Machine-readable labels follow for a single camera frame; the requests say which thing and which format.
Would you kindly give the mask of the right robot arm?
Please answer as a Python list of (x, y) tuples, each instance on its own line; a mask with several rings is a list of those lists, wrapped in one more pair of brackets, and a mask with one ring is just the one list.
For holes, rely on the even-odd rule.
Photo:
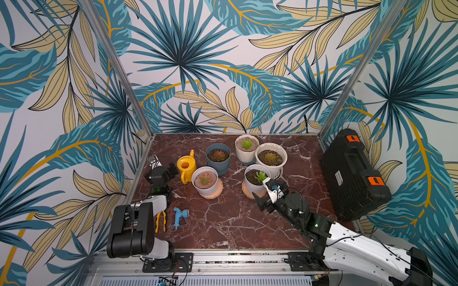
[(278, 212), (310, 240), (307, 267), (342, 271), (383, 286), (431, 286), (432, 268), (427, 255), (416, 247), (390, 247), (358, 234), (328, 217), (314, 213), (299, 193), (255, 196), (260, 210)]

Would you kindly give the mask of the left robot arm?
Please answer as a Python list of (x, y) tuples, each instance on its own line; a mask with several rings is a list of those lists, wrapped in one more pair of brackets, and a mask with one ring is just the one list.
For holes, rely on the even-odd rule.
[(107, 237), (106, 251), (110, 258), (140, 256), (146, 260), (174, 259), (172, 243), (155, 237), (157, 215), (170, 206), (169, 182), (178, 175), (171, 163), (167, 168), (154, 166), (146, 175), (152, 194), (137, 203), (115, 207)]

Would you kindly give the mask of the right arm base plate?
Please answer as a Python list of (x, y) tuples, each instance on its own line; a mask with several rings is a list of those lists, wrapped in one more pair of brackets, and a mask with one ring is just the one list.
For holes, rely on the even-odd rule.
[(324, 257), (312, 252), (289, 252), (283, 261), (290, 266), (292, 272), (332, 272), (324, 263)]

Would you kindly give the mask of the white pot pink succulent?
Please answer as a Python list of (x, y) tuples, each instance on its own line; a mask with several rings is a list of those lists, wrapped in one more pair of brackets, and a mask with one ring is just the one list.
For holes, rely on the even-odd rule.
[(197, 169), (192, 176), (192, 183), (205, 199), (215, 199), (223, 192), (223, 182), (212, 167), (204, 166)]

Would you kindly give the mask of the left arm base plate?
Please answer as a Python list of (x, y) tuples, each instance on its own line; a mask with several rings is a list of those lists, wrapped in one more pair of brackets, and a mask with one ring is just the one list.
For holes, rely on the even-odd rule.
[(193, 253), (176, 253), (165, 259), (145, 259), (143, 273), (189, 273), (193, 269)]

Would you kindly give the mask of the small white pot green succulent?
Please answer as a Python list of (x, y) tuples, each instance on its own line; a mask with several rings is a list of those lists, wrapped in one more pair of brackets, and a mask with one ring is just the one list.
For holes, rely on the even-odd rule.
[(260, 164), (252, 164), (245, 169), (244, 181), (242, 182), (242, 191), (249, 199), (254, 200), (254, 194), (258, 197), (266, 195), (267, 189), (262, 181), (271, 174), (269, 170)]

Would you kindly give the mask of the yellow plastic watering can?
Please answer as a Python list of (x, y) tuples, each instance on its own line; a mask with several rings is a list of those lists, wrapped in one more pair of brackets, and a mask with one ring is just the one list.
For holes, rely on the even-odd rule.
[(189, 155), (182, 156), (177, 161), (177, 168), (180, 171), (181, 182), (187, 185), (192, 181), (192, 176), (197, 170), (196, 159), (194, 158), (194, 150), (190, 151)]

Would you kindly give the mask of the large white pot yellow succulent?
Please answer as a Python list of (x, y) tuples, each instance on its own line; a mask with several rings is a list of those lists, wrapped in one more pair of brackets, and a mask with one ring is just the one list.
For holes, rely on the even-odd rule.
[(255, 159), (257, 164), (269, 170), (272, 178), (277, 179), (283, 173), (283, 167), (287, 162), (287, 152), (278, 144), (264, 143), (256, 149)]

